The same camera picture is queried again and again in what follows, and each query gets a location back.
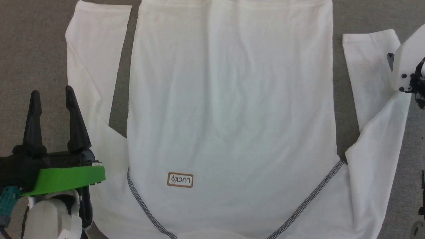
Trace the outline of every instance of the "rectangular patch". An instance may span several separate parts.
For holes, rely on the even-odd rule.
[[[168,186],[191,188],[193,186],[193,174],[168,173]]]

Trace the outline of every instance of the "white fabric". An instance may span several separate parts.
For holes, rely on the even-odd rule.
[[[91,187],[96,225],[110,239],[169,238],[134,199],[130,165],[178,238],[267,238],[339,161],[331,1],[144,0],[127,142],[108,119],[130,8],[80,1],[66,33],[69,84],[107,174]],[[376,238],[410,100],[385,81],[399,44],[393,31],[344,37],[361,136],[279,238]],[[168,186],[169,172],[193,187]]]

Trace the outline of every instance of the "shirt label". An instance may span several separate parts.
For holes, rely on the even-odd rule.
[[[193,174],[168,173],[168,186],[191,188],[193,186]]]

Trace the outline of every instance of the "gray background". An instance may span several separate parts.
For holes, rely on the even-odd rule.
[[[43,142],[50,152],[66,150],[69,137],[65,107],[65,30],[77,0],[0,0],[0,155],[22,142],[29,96],[40,91]],[[140,0],[96,0],[96,3],[133,5],[113,99],[110,126],[125,136],[131,49]],[[354,101],[343,55],[343,33],[368,33],[393,28],[401,42],[425,23],[423,0],[334,0],[334,99],[338,153],[359,136]],[[412,102],[388,212],[380,239],[408,238],[421,204],[421,123],[425,114]],[[20,237],[26,199],[15,208],[7,231]],[[105,238],[96,228],[93,239]]]

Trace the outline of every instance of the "teal connector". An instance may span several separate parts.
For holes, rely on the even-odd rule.
[[[0,227],[7,228],[9,226],[13,207],[18,202],[20,195],[21,191],[17,187],[7,186],[3,188],[0,196]]]

